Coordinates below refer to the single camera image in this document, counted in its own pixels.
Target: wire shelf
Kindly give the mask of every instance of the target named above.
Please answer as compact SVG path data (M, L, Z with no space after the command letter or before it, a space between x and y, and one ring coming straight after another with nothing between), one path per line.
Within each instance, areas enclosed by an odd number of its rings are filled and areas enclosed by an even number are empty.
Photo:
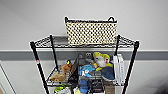
M116 37L113 44L89 44L89 45L69 45L68 36L52 36L55 48L115 48ZM119 48L133 47L134 41L120 36ZM46 37L35 42L36 48L52 48L50 37Z

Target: plush toy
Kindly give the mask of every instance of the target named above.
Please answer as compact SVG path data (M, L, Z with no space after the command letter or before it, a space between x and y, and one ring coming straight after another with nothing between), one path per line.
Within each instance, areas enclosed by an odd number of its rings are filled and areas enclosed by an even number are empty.
M54 93L59 92L59 91L65 89L65 88L66 88L65 84L59 84L57 87L55 87Z
M82 67L79 67L79 75L92 77L89 73L93 70L95 70L95 68L93 68L91 65L84 65Z
M80 89L79 89L80 92L81 92L82 94L86 94L87 91L88 91L87 81L84 80L84 79L81 79L81 80L79 81L79 85L80 85Z
M98 67L105 67L106 66L106 62L105 62L104 57L101 53L94 52L93 58L94 58L95 63L98 65Z
M115 77L114 77L113 67L107 66L107 67L102 68L101 75L102 75L102 78L105 81L112 81L112 80L114 80Z
M67 64L62 65L61 67L62 67L63 73L65 74L66 71L71 71L72 63L71 63L70 60L68 60L68 61L67 61Z
M103 67L113 67L112 64L109 63L110 61L110 56L107 54L101 54L100 52L94 52L93 53L94 57L94 66L96 68L96 71L100 71Z
M51 76L49 78L50 81L58 81L58 82L62 82L66 79L66 76L64 73L60 74L58 72L56 72L53 76Z

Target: gray baseboard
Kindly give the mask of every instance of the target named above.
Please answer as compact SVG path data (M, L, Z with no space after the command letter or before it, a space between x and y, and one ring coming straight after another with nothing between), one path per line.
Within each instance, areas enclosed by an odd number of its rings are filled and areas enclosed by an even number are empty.
M58 51L56 53L58 60L75 59L80 53L92 53L91 51ZM113 55L113 51L100 51ZM132 52L119 51L125 60L130 60ZM52 51L39 51L40 60L54 60ZM0 60L35 60L32 51L1 51ZM168 51L138 51L135 60L168 60Z

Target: shelf post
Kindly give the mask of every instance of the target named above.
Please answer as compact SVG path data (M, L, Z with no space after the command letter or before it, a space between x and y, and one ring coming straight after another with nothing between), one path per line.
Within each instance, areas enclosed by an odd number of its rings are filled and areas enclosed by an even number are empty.
M120 40L120 35L117 36L116 50L115 50L115 52L114 52L114 56L117 55L119 40Z
M41 64L40 64L40 60L39 60L39 57L38 57L38 54L37 54L35 43L30 42L30 46L33 50L33 53L34 53L34 56L35 56L35 59L36 59L36 62L37 62L37 66L38 66L38 69L39 69L39 72L40 72L40 75L41 75L41 79L43 81L44 89L46 90L46 93L49 94L49 90L48 90L48 87L47 87L47 83L45 81L44 73L43 73L43 70L42 70L42 67L41 67Z
M53 42L53 37L52 35L50 35L50 41L51 41L51 46L52 46L52 51L53 51L53 55L54 55L54 60L55 60L55 65L56 65L56 69L58 70L58 64L57 64L57 57L56 57L56 53L55 53L55 48L54 48L54 42Z
M132 53L132 57L131 57L130 65L129 65L129 68L128 68L127 76L126 76L126 79L125 79L125 85L124 85L122 94L125 94L125 92L126 92L126 89L127 89L127 86L128 86L128 81L129 81L129 78L130 78L131 70L132 70L132 67L133 67L133 63L134 63L135 56L136 56L138 48L139 48L139 41L136 41L135 44L134 44L134 50L133 50L133 53Z

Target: storage basket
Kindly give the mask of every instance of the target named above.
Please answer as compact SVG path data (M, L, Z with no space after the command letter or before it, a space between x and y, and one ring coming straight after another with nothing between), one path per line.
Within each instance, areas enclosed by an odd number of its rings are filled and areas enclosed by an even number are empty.
M68 44L113 44L116 37L117 21L68 20L65 17Z

